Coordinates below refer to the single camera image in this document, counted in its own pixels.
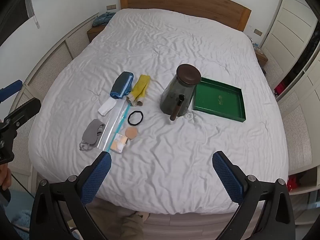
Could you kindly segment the person's left hand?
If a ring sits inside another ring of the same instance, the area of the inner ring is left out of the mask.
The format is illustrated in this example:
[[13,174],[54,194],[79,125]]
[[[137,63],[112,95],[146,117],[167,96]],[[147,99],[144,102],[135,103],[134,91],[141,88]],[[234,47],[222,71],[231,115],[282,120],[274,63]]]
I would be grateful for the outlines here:
[[11,170],[7,164],[0,166],[0,185],[3,190],[8,189],[11,186]]

